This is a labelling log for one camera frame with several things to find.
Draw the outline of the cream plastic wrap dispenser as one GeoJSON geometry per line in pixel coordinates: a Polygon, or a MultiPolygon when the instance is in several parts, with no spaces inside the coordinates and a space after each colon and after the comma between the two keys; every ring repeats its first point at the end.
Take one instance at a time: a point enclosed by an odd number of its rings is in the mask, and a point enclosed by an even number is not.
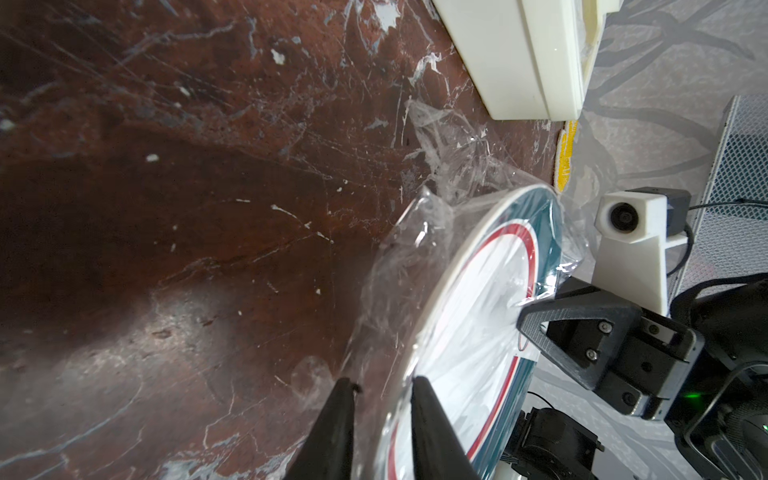
{"type": "Polygon", "coordinates": [[[442,0],[435,4],[495,120],[580,117],[612,0],[442,0]]]}

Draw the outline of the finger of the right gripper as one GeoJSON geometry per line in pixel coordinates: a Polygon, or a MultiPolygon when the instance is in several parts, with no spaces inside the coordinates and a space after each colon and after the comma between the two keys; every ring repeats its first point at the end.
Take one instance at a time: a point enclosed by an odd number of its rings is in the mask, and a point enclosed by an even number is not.
{"type": "Polygon", "coordinates": [[[641,316],[641,307],[615,296],[572,296],[524,307],[517,328],[579,385],[595,390],[641,316]]]}

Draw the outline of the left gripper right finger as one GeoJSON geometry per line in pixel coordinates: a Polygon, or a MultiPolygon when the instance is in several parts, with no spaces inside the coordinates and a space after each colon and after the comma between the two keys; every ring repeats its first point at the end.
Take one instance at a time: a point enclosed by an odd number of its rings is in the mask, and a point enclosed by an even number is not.
{"type": "Polygon", "coordinates": [[[411,438],[416,479],[479,479],[424,376],[412,382],[411,438]]]}

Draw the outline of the clear plastic wrap sheet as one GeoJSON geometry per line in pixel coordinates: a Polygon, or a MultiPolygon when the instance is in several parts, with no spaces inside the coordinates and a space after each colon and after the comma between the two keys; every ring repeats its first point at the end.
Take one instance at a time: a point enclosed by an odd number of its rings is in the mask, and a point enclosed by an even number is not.
{"type": "Polygon", "coordinates": [[[576,212],[493,155],[454,110],[411,102],[428,182],[381,242],[342,372],[355,409],[356,479],[411,479],[411,384],[434,389],[470,464],[492,477],[540,357],[523,308],[551,299],[583,259],[576,212]]]}

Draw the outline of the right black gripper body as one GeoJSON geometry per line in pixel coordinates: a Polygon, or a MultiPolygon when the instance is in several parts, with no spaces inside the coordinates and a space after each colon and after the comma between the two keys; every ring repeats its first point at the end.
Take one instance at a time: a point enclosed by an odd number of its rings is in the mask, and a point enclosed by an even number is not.
{"type": "Polygon", "coordinates": [[[590,389],[663,420],[706,479],[767,476],[767,278],[702,282],[658,315],[590,289],[590,389]]]}

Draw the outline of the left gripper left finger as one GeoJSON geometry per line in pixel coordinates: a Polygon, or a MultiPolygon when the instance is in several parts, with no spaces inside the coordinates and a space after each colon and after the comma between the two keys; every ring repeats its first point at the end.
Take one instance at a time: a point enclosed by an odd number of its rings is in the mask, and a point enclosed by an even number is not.
{"type": "Polygon", "coordinates": [[[320,411],[285,480],[349,480],[354,452],[355,398],[360,387],[340,378],[320,411]]]}

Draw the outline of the white plate green rim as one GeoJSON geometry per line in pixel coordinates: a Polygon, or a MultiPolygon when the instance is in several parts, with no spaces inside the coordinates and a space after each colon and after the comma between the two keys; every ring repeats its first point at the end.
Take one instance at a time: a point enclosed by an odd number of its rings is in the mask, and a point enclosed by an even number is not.
{"type": "Polygon", "coordinates": [[[523,307],[555,292],[563,224],[545,185],[458,206],[447,266],[406,344],[404,378],[429,380],[482,479],[501,460],[539,358],[516,323],[523,307]]]}

